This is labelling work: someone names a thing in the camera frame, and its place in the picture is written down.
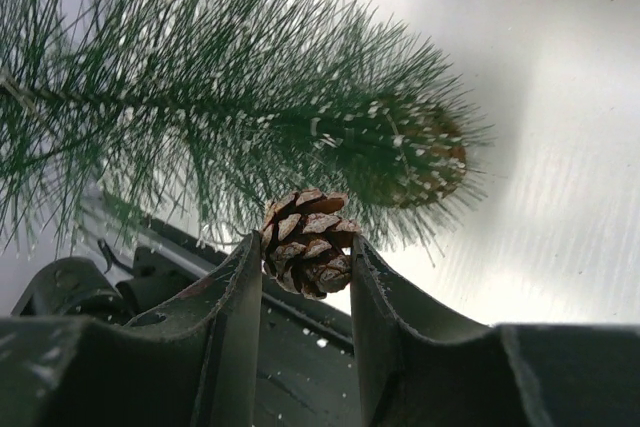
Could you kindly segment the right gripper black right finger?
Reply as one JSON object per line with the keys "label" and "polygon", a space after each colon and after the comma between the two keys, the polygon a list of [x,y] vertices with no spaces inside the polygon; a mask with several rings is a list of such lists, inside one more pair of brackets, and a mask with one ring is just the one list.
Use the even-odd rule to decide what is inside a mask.
{"label": "right gripper black right finger", "polygon": [[367,426],[635,426],[635,325],[485,326],[352,248],[351,316]]}

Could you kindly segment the small green christmas tree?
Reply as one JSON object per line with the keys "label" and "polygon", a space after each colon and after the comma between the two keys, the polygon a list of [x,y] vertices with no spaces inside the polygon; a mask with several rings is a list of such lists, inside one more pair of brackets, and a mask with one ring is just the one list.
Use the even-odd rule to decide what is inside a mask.
{"label": "small green christmas tree", "polygon": [[444,53],[358,0],[1,0],[1,241],[188,216],[213,242],[317,187],[377,246],[485,195],[479,109]]}

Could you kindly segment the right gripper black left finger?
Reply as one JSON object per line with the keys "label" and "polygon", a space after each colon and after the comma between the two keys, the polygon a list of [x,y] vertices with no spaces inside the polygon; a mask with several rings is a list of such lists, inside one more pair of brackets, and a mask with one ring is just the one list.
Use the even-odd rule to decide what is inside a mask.
{"label": "right gripper black left finger", "polygon": [[1,322],[5,426],[249,426],[262,273],[247,235],[214,271],[123,326]]}

